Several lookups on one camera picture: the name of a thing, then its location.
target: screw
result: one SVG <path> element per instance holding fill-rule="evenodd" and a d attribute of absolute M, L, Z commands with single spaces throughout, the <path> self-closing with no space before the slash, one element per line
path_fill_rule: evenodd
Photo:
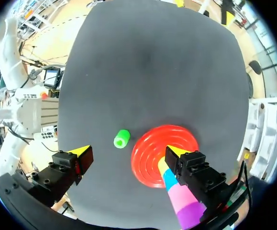
<path fill-rule="evenodd" d="M 61 172 L 65 172 L 66 171 L 66 168 L 64 165 L 61 165 L 59 168 L 58 168 Z"/>
<path fill-rule="evenodd" d="M 212 185 L 213 183 L 214 183 L 213 181 L 208 180 L 208 181 L 206 182 L 206 187 L 208 187 L 209 185 Z"/>
<path fill-rule="evenodd" d="M 45 185 L 49 185 L 49 184 L 50 184 L 50 180 L 49 180 L 49 179 L 45 179 L 45 180 L 44 180 L 44 184 L 45 184 Z"/>
<path fill-rule="evenodd" d="M 38 178 L 38 174 L 36 172 L 31 173 L 31 177 L 35 180 Z"/>

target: wooden floor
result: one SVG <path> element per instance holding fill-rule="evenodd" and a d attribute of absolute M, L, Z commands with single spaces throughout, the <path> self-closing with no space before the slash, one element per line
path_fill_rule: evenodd
<path fill-rule="evenodd" d="M 86 8 L 89 2 L 91 1 L 70 0 L 53 17 L 52 26 L 45 28 L 26 41 L 22 53 L 27 57 L 40 59 L 49 64 L 65 64 L 77 33 L 90 12 L 90 9 Z M 200 5 L 192 2 L 192 0 L 185 0 L 184 3 L 185 7 L 195 11 L 198 11 L 200 8 Z M 220 21 L 221 9 L 212 0 L 207 10 L 210 12 L 211 19 L 217 22 Z M 239 28 L 236 24 L 231 25 L 229 30 L 235 35 L 244 58 L 244 63 L 247 66 L 256 55 L 253 43 L 246 30 Z M 254 75 L 251 71 L 250 77 L 254 84 L 254 98 L 265 97 L 262 76 Z M 58 149 L 57 142 L 46 143 L 46 146 L 51 150 Z M 22 155 L 23 169 L 27 172 L 32 171 L 31 162 L 33 161 L 38 169 L 42 170 L 51 161 L 52 154 L 53 152 L 48 151 L 41 143 L 32 141 Z"/>

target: screen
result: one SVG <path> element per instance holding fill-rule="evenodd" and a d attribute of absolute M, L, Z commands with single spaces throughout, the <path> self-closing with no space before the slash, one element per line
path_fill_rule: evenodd
<path fill-rule="evenodd" d="M 57 74 L 58 74 L 58 71 L 57 70 L 47 70 L 46 71 L 46 75 L 45 75 L 45 86 L 51 86 L 51 87 L 54 87 L 55 85 L 55 81 L 56 81 L 56 78 L 57 78 Z"/>

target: shelf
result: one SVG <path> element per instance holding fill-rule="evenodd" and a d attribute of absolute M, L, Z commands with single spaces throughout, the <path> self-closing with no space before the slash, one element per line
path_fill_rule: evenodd
<path fill-rule="evenodd" d="M 241 160 L 244 148 L 256 152 L 250 174 L 260 179 L 266 175 L 265 180 L 270 182 L 277 172 L 277 98 L 249 102 L 248 123 L 237 160 Z"/>

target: yellow object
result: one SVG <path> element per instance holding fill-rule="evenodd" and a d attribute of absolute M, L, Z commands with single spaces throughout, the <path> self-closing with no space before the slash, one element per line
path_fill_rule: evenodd
<path fill-rule="evenodd" d="M 27 19 L 28 17 L 30 17 L 33 13 L 33 10 L 30 10 L 26 15 L 25 15 L 25 19 Z"/>
<path fill-rule="evenodd" d="M 244 158 L 247 160 L 247 159 L 249 159 L 249 156 L 250 156 L 250 154 L 249 154 L 249 153 L 246 153 L 246 154 L 244 155 Z"/>
<path fill-rule="evenodd" d="M 184 0 L 174 0 L 174 2 L 178 7 L 184 7 Z"/>
<path fill-rule="evenodd" d="M 165 157 L 162 157 L 158 164 L 158 169 L 159 169 L 159 173 L 161 174 L 161 176 L 163 177 L 164 173 L 166 172 L 167 169 L 169 169 L 168 165 L 165 162 Z"/>
<path fill-rule="evenodd" d="M 167 145 L 175 154 L 177 154 L 177 156 L 180 158 L 182 154 L 185 154 L 187 152 L 190 152 L 190 151 L 187 151 L 187 150 L 184 150 L 184 149 L 179 149 L 177 147 L 174 147 L 174 146 L 171 146 L 171 145 Z"/>
<path fill-rule="evenodd" d="M 84 147 L 81 147 L 81 148 L 78 148 L 78 149 L 74 149 L 74 150 L 71 150 L 71 151 L 68 151 L 68 152 L 72 152 L 73 154 L 76 154 L 79 157 L 83 152 L 85 152 L 89 148 L 90 148 L 90 145 L 87 145 L 87 146 L 84 146 Z"/>
<path fill-rule="evenodd" d="M 229 25 L 233 21 L 234 18 L 235 18 L 235 16 L 227 11 L 226 12 L 226 25 Z"/>

